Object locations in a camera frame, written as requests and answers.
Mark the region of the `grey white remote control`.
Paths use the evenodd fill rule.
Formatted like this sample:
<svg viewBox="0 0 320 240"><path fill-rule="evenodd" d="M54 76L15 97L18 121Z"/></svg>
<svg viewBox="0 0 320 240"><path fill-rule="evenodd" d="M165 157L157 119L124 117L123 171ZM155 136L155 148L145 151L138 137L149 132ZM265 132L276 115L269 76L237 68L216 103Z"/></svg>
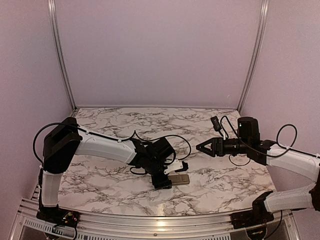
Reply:
<svg viewBox="0 0 320 240"><path fill-rule="evenodd" d="M188 174L169 175L168 179L171 180L173 186L188 185L190 183L190 177Z"/></svg>

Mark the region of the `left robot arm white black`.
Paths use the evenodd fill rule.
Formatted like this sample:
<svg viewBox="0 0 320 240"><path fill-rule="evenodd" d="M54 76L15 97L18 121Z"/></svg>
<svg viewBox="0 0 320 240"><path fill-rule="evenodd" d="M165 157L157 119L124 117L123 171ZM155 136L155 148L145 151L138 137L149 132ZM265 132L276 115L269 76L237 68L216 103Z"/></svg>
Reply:
<svg viewBox="0 0 320 240"><path fill-rule="evenodd" d="M53 223L63 219L58 208L58 192L63 173L75 155L100 157L119 161L134 168L142 168L151 176L156 190L170 189L172 181L166 170L166 158L175 152L162 137L156 142L143 142L129 137L116 139L107 135L80 128L74 117L53 123L54 127L43 140L43 164L40 202L44 215Z"/></svg>

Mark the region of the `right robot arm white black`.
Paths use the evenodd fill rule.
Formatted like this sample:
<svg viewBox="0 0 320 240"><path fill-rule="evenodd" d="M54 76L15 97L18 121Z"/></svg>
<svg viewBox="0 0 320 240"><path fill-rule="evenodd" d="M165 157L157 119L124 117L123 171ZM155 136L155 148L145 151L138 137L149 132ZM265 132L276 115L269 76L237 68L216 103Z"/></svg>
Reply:
<svg viewBox="0 0 320 240"><path fill-rule="evenodd" d="M296 150L292 145L280 145L278 140L261 140L258 120L246 116L237 120L234 138L221 135L198 145L196 149L211 157L245 154L250 160L263 165L282 168L304 176L312 184L286 191L269 191L252 203L247 219L258 224L267 213L282 210L320 209L320 156Z"/></svg>

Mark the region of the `front aluminium rail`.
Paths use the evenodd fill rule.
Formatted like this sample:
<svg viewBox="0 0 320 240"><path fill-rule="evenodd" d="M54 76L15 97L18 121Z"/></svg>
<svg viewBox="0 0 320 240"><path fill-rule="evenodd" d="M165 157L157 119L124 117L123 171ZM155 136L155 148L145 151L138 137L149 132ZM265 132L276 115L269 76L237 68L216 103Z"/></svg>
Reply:
<svg viewBox="0 0 320 240"><path fill-rule="evenodd" d="M36 217L38 202L23 199L11 240L299 240L293 214L235 228L231 212L190 216L134 216L78 211L76 228Z"/></svg>

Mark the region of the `right aluminium frame post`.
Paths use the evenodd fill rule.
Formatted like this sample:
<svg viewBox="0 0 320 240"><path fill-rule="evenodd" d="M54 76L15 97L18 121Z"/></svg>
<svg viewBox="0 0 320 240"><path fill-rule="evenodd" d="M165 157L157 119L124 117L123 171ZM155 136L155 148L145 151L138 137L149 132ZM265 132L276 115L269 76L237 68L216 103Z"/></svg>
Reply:
<svg viewBox="0 0 320 240"><path fill-rule="evenodd" d="M258 19L258 27L256 32L256 37L253 45L253 51L251 55L251 59L249 62L249 67L246 73L244 85L241 91L241 95L238 101L237 105L237 111L241 113L245 107L245 103L247 100L247 97L249 95L250 86L253 82L256 66L258 63L259 55L262 49L265 30L266 30L266 24L268 19L268 11L269 11L269 0L262 0L261 1L261 7L260 7L260 14Z"/></svg>

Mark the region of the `aluminium frame post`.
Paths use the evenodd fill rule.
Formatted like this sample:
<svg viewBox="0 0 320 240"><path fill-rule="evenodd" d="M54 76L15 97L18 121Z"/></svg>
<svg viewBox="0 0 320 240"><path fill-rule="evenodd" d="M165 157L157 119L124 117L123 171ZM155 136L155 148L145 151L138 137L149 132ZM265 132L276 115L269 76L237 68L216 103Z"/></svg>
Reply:
<svg viewBox="0 0 320 240"><path fill-rule="evenodd" d="M249 95L250 86L253 82L256 66L258 63L259 55L262 49L265 30L266 30L266 24L268 19L268 11L269 11L269 0L262 0L261 1L261 7L260 7L260 14L258 19L258 27L256 32L256 37L253 45L253 51L251 55L251 59L249 62L249 67L246 73L244 85L241 91L241 95L238 101L237 105L237 111L241 113L245 107L245 103L247 100L247 97Z"/></svg>
<svg viewBox="0 0 320 240"><path fill-rule="evenodd" d="M60 31L58 25L58 16L57 16L57 9L56 9L56 1L55 0L48 0L48 13L49 13L49 20L51 24L51 31L53 35L53 43L57 55L57 61L59 65L59 69L62 76L63 85L65 87L66 96L71 107L71 111L75 112L77 110L76 101L74 95L72 93L71 83L68 76L67 66L65 63L65 58L63 54L62 42L60 38Z"/></svg>

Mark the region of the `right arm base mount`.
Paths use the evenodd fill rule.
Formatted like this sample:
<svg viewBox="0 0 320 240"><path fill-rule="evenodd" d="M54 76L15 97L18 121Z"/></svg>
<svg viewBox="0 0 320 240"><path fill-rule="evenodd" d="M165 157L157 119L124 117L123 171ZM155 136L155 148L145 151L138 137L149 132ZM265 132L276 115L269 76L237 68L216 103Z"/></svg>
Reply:
<svg viewBox="0 0 320 240"><path fill-rule="evenodd" d="M252 209L232 213L230 215L231 224L234 229L247 228L256 225L266 224L274 220L274 216L271 212L268 212L264 200L273 191L267 191L262 193L252 202Z"/></svg>

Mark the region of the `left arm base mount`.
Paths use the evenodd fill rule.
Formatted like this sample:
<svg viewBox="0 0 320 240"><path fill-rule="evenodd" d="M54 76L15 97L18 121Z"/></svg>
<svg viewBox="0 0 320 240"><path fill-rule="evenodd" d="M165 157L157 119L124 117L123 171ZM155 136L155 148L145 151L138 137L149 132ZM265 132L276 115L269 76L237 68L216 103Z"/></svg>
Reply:
<svg viewBox="0 0 320 240"><path fill-rule="evenodd" d="M58 205L55 207L40 206L36 217L57 226L76 228L80 213L78 211L60 208Z"/></svg>

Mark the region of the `left aluminium frame post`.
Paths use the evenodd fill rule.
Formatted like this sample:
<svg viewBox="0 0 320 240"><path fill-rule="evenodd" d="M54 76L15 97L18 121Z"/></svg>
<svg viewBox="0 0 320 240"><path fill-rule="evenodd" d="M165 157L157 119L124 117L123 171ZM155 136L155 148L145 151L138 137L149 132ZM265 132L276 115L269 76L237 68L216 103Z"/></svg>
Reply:
<svg viewBox="0 0 320 240"><path fill-rule="evenodd" d="M68 76L67 66L65 63L65 58L63 54L62 42L60 38L60 31L58 25L58 16L57 16L57 9L56 9L56 1L55 0L48 0L48 13L49 13L49 20L51 24L51 31L53 35L53 43L57 55L57 61L59 65L59 69L62 76L63 85L65 87L66 96L71 107L71 111L75 112L77 110L76 101L74 95L72 93L71 83Z"/></svg>

